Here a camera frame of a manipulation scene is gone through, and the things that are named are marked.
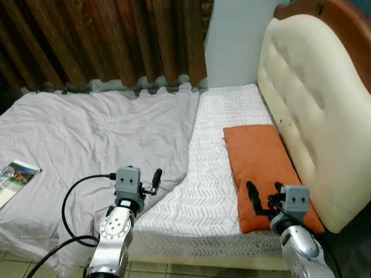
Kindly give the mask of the cream tufted headboard wooden frame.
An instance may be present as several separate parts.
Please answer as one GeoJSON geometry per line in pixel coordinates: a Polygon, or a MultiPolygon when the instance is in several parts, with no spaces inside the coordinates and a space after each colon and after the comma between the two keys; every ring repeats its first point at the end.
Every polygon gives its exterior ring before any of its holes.
{"type": "Polygon", "coordinates": [[[369,20],[349,0],[293,0],[263,34],[257,84],[324,227],[370,201],[369,20]]]}

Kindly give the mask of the brown pleated curtain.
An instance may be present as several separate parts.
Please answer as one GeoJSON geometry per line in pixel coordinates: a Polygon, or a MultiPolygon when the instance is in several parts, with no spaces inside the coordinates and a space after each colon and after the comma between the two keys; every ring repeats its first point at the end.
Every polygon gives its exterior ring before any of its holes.
{"type": "Polygon", "coordinates": [[[198,84],[215,0],[0,0],[0,90],[198,84]]]}

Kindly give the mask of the grey blanket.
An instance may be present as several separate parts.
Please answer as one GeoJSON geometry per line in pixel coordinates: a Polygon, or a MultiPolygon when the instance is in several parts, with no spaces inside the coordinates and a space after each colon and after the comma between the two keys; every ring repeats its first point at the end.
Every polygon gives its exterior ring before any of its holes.
{"type": "Polygon", "coordinates": [[[190,85],[89,94],[29,93],[0,114],[0,169],[20,160],[42,171],[0,209],[0,250],[37,261],[70,236],[97,234],[114,203],[107,174],[132,165],[151,185],[137,219],[185,178],[201,95],[190,85]]]}

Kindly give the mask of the book with colourful cover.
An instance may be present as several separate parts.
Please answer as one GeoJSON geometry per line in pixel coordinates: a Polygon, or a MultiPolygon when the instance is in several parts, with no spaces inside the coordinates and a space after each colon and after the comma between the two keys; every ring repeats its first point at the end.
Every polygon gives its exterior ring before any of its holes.
{"type": "Polygon", "coordinates": [[[13,160],[0,169],[0,209],[41,171],[40,167],[20,160],[13,160]]]}

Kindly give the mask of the mattress with white patterned cover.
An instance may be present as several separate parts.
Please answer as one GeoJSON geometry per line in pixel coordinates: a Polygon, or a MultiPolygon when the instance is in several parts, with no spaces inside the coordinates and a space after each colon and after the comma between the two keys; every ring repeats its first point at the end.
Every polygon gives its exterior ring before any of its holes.
{"type": "Polygon", "coordinates": [[[187,174],[137,220],[130,266],[288,269],[276,234],[239,230],[238,195],[223,130],[253,124],[272,124],[257,85],[217,87],[201,93],[187,174]]]}

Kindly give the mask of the orange pillow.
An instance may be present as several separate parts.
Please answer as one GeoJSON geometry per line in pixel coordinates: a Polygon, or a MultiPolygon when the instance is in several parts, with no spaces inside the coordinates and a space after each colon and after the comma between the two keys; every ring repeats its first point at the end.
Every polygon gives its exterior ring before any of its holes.
{"type": "Polygon", "coordinates": [[[263,209],[267,196],[278,193],[275,183],[300,186],[292,161],[274,125],[244,125],[223,130],[231,175],[238,191],[238,224],[244,233],[270,231],[270,219],[255,213],[248,182],[259,191],[263,209]]]}

